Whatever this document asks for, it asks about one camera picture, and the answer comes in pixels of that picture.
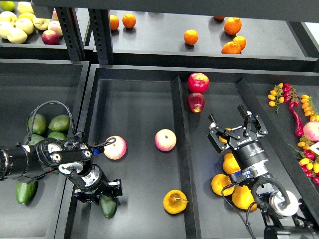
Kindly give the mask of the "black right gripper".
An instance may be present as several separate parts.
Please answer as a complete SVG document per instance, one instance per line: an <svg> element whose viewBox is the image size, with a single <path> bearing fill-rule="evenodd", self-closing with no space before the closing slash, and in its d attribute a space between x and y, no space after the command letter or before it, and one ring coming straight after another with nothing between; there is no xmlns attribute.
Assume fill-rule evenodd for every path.
<svg viewBox="0 0 319 239"><path fill-rule="evenodd" d="M257 139L268 134L264 122L259 115L253 115L243 105L238 105L237 110L244 119L243 127L233 129L233 131L226 130L220 127L213 114L210 114L208 116L211 121L208 139L218 153L228 148L231 150L240 167L240 170L230 174L232 183L249 184L261 177L273 179L274 176L265 166L268 156ZM255 127L256 132L251 131L252 126ZM227 143L220 142L219 136L226 139Z"/></svg>

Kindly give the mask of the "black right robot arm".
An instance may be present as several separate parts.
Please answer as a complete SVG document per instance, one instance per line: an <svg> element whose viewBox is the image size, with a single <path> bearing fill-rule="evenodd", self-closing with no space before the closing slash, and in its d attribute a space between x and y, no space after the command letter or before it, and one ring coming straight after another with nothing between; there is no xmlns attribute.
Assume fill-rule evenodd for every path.
<svg viewBox="0 0 319 239"><path fill-rule="evenodd" d="M286 190L265 166L269 158L259 141L268 133L263 121L243 105L237 109L244 124L232 129L222 128L209 115L208 139L218 153L230 149L240 167L221 187L221 196L225 197L227 189L247 186L254 199L248 208L260 209L265 239L317 239L319 232L307 218L310 213L303 200Z"/></svg>

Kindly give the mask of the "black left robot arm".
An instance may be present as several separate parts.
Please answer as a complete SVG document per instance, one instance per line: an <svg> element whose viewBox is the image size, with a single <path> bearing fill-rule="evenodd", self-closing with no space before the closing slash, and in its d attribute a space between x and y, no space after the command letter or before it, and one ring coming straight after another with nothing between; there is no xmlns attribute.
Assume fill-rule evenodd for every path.
<svg viewBox="0 0 319 239"><path fill-rule="evenodd" d="M11 178L30 184L46 174L58 171L76 187L75 198L83 203L99 203L101 195L122 196L120 179L110 181L102 168L93 163L95 149L116 142L114 137L104 143L90 145L75 131L73 116L70 118L72 136L65 140L46 138L35 145L17 143L0 148L0 179Z"/></svg>

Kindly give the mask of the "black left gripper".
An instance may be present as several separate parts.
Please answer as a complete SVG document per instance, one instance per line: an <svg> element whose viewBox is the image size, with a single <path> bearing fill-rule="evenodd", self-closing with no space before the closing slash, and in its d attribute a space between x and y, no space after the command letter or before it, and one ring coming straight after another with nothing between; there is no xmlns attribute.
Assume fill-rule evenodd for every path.
<svg viewBox="0 0 319 239"><path fill-rule="evenodd" d="M122 181L116 179L109 181L98 165L92 165L90 169L79 175L84 185L76 186L73 197L82 203L99 204L99 195L112 196L114 198L123 195Z"/></svg>

